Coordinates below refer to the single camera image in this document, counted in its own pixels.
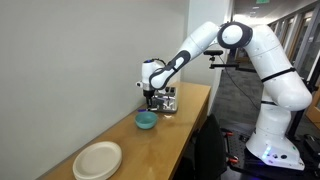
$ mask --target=paper plate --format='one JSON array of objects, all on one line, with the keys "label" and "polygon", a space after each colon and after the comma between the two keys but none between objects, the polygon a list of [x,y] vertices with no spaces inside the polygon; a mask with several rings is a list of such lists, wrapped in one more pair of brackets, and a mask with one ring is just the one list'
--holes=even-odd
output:
[{"label": "paper plate", "polygon": [[73,163],[77,180],[105,180],[119,168],[121,148],[114,142],[99,142],[85,148]]}]

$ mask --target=wooden table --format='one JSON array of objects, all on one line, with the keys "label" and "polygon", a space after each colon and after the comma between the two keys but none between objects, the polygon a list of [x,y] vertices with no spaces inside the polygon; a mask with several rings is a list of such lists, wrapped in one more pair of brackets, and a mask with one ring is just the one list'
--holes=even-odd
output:
[{"label": "wooden table", "polygon": [[[192,132],[205,121],[210,94],[209,86],[182,82],[173,86],[179,88],[180,94],[175,114],[157,112],[157,125],[150,130],[141,130],[135,125],[137,111],[134,111],[85,146],[113,141],[121,147],[121,165],[110,179],[172,179]],[[75,179],[72,165],[85,147],[41,179]]]}]

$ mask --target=ceiling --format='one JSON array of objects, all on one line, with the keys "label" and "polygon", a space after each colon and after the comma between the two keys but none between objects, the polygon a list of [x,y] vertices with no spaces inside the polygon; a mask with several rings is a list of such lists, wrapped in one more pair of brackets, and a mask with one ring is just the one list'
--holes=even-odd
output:
[{"label": "ceiling", "polygon": [[269,24],[316,1],[269,0],[269,3],[257,4],[256,0],[234,0],[234,20],[246,24]]}]

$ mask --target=teal bowl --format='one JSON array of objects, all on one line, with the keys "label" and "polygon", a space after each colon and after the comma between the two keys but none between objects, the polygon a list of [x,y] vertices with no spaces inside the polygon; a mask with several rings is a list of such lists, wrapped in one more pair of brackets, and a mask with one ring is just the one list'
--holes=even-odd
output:
[{"label": "teal bowl", "polygon": [[154,112],[140,112],[136,116],[136,125],[141,129],[151,129],[158,121],[158,116]]}]

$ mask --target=exit sign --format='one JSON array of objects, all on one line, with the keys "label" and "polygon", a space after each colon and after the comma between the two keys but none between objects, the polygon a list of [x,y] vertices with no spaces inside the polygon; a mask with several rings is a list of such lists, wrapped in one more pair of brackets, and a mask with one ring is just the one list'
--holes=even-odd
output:
[{"label": "exit sign", "polygon": [[257,0],[257,4],[265,4],[265,3],[269,3],[270,0]]}]

